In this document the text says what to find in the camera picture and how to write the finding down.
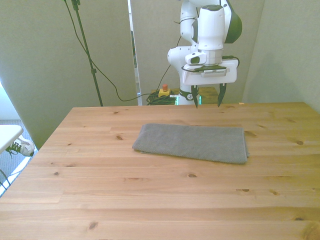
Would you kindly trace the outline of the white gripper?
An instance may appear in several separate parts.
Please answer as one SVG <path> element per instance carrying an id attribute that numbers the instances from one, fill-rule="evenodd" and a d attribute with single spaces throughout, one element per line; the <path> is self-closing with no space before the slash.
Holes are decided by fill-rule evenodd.
<path id="1" fill-rule="evenodd" d="M 184 65 L 182 69 L 182 83 L 191 86 L 191 95 L 194 105 L 198 108 L 199 87 L 197 85 L 219 84 L 217 106 L 220 107 L 224 99 L 227 83 L 237 80 L 238 60 L 236 58 L 224 59 L 222 63 L 213 66 Z"/>

